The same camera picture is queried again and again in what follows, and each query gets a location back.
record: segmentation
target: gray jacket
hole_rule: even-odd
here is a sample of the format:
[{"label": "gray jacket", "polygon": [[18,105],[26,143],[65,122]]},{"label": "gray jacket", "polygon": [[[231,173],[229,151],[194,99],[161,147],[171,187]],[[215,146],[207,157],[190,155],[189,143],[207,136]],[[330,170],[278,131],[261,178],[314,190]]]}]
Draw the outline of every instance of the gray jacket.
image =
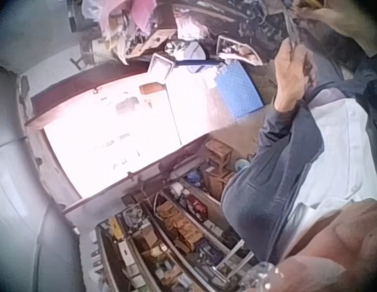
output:
[{"label": "gray jacket", "polygon": [[[377,64],[377,57],[372,64]],[[359,73],[364,89],[355,82],[330,83],[309,96],[314,98],[320,90],[332,87],[348,97],[356,96],[368,114],[367,133],[377,171],[377,66],[364,66]],[[320,130],[307,107],[313,98],[303,99],[289,113],[270,108],[254,160],[224,189],[224,215],[259,261],[278,264],[284,249],[278,240],[295,198],[311,164],[324,151]]]}]

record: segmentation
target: blue mat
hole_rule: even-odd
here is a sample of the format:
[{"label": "blue mat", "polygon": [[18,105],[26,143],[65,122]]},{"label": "blue mat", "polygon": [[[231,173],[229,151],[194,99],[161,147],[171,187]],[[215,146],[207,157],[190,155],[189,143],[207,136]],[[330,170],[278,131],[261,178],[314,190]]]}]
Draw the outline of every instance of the blue mat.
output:
[{"label": "blue mat", "polygon": [[226,66],[215,79],[221,97],[234,119],[263,107],[253,81],[240,62]]}]

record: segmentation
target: red object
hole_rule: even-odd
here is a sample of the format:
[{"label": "red object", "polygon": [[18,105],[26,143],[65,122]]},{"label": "red object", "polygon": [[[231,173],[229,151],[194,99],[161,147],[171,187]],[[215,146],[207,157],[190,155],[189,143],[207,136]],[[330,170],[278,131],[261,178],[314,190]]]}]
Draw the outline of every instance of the red object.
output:
[{"label": "red object", "polygon": [[200,222],[207,220],[207,206],[192,194],[187,196],[187,208]]}]

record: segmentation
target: white shirt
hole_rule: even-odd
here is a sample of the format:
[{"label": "white shirt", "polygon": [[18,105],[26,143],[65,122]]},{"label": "white shirt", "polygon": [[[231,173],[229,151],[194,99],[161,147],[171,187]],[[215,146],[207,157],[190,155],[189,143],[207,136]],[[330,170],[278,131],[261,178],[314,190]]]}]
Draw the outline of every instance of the white shirt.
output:
[{"label": "white shirt", "polygon": [[280,238],[287,246],[283,258],[318,220],[348,203],[377,201],[377,174],[365,131],[367,113],[336,88],[324,89],[315,99],[334,101],[310,109],[324,150],[312,163]]}]

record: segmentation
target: hand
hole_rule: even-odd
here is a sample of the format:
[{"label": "hand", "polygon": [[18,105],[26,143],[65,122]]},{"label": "hand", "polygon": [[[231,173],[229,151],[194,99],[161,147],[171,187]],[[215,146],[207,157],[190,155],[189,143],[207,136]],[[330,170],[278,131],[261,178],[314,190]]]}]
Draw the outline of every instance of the hand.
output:
[{"label": "hand", "polygon": [[[287,38],[282,42],[275,58],[278,93],[274,107],[283,113],[294,109],[305,94],[309,81],[313,86],[316,85],[317,68],[313,62],[313,53],[302,44],[296,46],[293,54],[291,51],[290,40]],[[311,69],[304,73],[307,64]]]},{"label": "hand", "polygon": [[296,16],[322,21],[339,34],[353,38],[369,57],[377,54],[377,25],[352,0],[325,0],[321,9],[299,5],[300,0],[293,1]]}]

